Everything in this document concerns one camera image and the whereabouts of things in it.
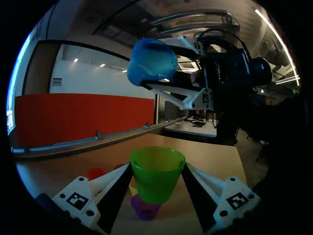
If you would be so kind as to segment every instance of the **red cup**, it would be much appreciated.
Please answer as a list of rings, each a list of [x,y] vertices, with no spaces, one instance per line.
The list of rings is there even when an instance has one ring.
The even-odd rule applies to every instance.
[[[125,164],[118,164],[114,167],[114,169],[116,170],[117,168],[120,168],[121,166],[124,166]]]
[[[87,179],[89,179],[91,181],[91,180],[96,179],[98,177],[101,177],[105,174],[106,174],[106,171],[101,169],[101,168],[92,168],[87,172],[86,177],[87,177]]]

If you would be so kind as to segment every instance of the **person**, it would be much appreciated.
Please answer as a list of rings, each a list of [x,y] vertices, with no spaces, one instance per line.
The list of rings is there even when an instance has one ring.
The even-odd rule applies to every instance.
[[[246,102],[221,116],[217,133],[228,137],[240,127],[249,136],[270,143],[271,164],[252,190],[262,202],[220,234],[308,232],[312,220],[311,166],[308,157],[308,104],[305,92],[277,106],[255,107]]]

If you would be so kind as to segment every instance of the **screw hole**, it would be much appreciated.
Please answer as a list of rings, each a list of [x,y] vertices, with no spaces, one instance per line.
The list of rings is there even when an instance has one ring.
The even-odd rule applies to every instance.
[[[226,215],[228,215],[228,212],[226,210],[223,210],[219,213],[219,215],[225,217]]]
[[[86,211],[86,215],[93,216],[95,213],[92,210]]]

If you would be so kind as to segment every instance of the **floor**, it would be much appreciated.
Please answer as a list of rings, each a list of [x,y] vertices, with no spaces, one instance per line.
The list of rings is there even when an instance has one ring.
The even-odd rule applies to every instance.
[[[246,132],[239,130],[237,135],[238,143],[235,147],[239,152],[248,186],[253,188],[266,175],[268,167],[264,161],[256,161],[262,148],[261,143],[246,137]]]

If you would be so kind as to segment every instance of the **cable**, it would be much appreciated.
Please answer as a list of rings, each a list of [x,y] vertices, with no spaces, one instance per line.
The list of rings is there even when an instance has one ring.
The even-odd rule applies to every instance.
[[[242,44],[242,47],[243,49],[245,50],[246,54],[247,54],[247,57],[249,59],[249,61],[251,61],[251,56],[250,56],[250,53],[249,53],[249,50],[246,46],[246,44],[239,38],[237,37],[236,35],[224,30],[224,29],[207,29],[207,30],[204,30],[200,35],[199,37],[197,38],[197,40],[201,39],[202,36],[207,33],[207,32],[210,32],[210,31],[219,31],[219,32],[224,32],[224,33],[228,33],[229,35],[232,35],[233,37],[235,37],[241,44]]]
[[[214,125],[214,113],[212,113],[212,124],[214,126],[214,129],[216,129],[216,125]]]

